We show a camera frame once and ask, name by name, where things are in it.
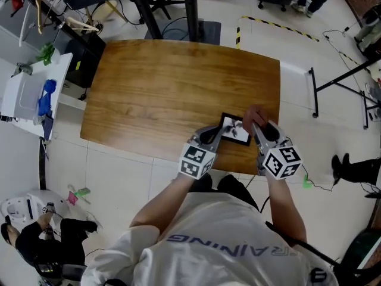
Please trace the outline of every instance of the red object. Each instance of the red object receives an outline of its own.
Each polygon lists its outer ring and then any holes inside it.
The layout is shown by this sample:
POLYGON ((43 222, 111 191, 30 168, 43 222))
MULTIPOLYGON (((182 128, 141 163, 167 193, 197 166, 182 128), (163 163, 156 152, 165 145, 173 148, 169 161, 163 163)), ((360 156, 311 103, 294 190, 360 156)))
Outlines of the red object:
POLYGON ((12 0, 12 6, 15 11, 18 11, 24 6, 24 0, 12 0))

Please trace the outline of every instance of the green object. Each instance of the green object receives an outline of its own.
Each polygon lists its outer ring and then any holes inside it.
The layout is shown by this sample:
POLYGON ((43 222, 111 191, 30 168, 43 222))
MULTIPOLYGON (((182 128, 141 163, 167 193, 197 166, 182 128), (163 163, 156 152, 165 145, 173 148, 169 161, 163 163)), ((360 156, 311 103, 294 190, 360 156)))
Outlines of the green object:
POLYGON ((85 196, 85 195, 88 195, 88 194, 90 194, 90 189, 88 189, 88 188, 81 188, 81 189, 79 189, 78 191, 76 191, 75 193, 74 193, 74 195, 75 196, 78 196, 78 197, 83 197, 83 196, 85 196))
POLYGON ((48 42, 42 46, 40 49, 40 55, 36 57, 37 61, 43 61, 43 64, 47 66, 51 64, 51 58, 54 53, 54 46, 51 42, 48 42))
POLYGON ((304 175, 303 188, 312 188, 312 184, 309 184, 307 181, 308 181, 307 175, 304 175))

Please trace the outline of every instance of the wooden table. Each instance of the wooden table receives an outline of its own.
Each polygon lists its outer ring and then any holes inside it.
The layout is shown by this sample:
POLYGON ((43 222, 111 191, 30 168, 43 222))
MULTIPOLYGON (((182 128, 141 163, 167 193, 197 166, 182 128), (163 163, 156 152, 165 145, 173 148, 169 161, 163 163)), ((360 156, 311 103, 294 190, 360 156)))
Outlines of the wooden table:
MULTIPOLYGON (((110 42, 96 72, 81 138, 178 161, 199 128, 222 112, 243 116, 262 105, 279 116, 280 63, 262 55, 203 43, 110 42)), ((257 173, 257 146, 222 141, 213 168, 257 173)))

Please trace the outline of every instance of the blue object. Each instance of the blue object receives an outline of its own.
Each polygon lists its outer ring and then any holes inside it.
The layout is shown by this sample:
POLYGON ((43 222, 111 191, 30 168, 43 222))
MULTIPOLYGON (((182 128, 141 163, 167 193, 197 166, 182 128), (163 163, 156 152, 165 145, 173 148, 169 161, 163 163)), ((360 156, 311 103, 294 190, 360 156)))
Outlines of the blue object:
POLYGON ((44 86, 43 86, 43 91, 46 92, 45 95, 43 95, 39 100, 38 100, 38 115, 39 116, 44 116, 44 115, 51 115, 51 95, 55 91, 55 87, 57 85, 57 82, 54 79, 48 79, 46 80, 44 86))

